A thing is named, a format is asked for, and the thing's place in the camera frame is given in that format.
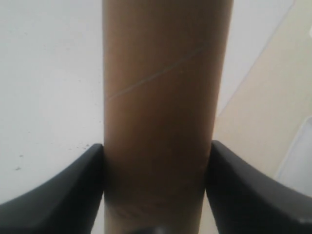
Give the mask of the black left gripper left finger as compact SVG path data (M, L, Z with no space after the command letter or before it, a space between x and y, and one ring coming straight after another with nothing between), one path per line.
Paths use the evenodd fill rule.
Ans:
M103 146L94 144L58 175L0 206L2 234L89 234L103 194Z

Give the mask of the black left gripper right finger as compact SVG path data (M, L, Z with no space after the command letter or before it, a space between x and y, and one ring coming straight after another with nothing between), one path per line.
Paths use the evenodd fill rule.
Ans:
M206 193L220 234L310 234L312 199L212 141Z

